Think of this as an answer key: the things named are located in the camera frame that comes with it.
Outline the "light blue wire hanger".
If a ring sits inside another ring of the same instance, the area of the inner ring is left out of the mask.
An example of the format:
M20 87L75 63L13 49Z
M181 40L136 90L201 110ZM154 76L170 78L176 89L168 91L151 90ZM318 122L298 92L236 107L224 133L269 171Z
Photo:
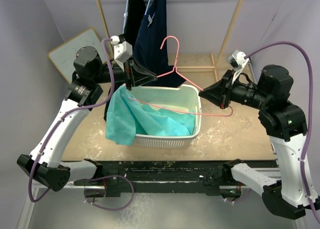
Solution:
M148 0L147 7L144 12L145 26L151 30L156 29L161 18L161 0Z

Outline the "teal t shirt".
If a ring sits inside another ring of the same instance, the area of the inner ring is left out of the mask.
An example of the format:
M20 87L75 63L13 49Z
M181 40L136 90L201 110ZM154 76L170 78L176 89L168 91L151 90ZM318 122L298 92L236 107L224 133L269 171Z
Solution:
M190 136L196 116L140 103L120 86L112 95L106 112L105 137L117 145L130 146L137 134L160 137Z

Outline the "navy blue t shirt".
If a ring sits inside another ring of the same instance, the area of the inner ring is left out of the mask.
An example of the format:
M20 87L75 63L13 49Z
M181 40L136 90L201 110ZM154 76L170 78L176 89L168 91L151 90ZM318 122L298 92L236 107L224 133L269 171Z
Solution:
M167 0L153 0L143 17L133 47L133 57L149 71L162 75L173 69L169 65L167 43Z

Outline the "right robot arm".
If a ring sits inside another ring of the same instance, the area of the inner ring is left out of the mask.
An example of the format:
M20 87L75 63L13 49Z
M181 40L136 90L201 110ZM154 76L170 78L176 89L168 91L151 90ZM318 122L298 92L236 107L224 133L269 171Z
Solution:
M236 102L258 110L258 119L276 154L280 179L265 176L243 160L226 162L222 179L228 185L240 182L259 194L270 213L297 220L307 209L318 210L320 197L314 189L306 189L309 175L301 175L308 160L303 155L307 140L307 121L303 110L289 101L293 78L280 65L266 65L257 83L242 83L228 70L221 80L199 92L199 96L225 109Z

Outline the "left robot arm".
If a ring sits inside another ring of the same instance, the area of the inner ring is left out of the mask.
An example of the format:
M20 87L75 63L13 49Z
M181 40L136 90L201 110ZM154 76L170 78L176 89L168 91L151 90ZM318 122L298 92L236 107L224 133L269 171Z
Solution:
M28 175L28 190L37 181L49 190L60 191L68 182L87 180L98 185L103 180L103 166L91 159L62 163L64 151L76 129L98 107L103 93L101 84L119 82L128 89L157 80L157 75L129 56L124 69L103 65L98 51L84 46L76 52L73 82L61 103L57 116L39 144L17 159L18 166Z

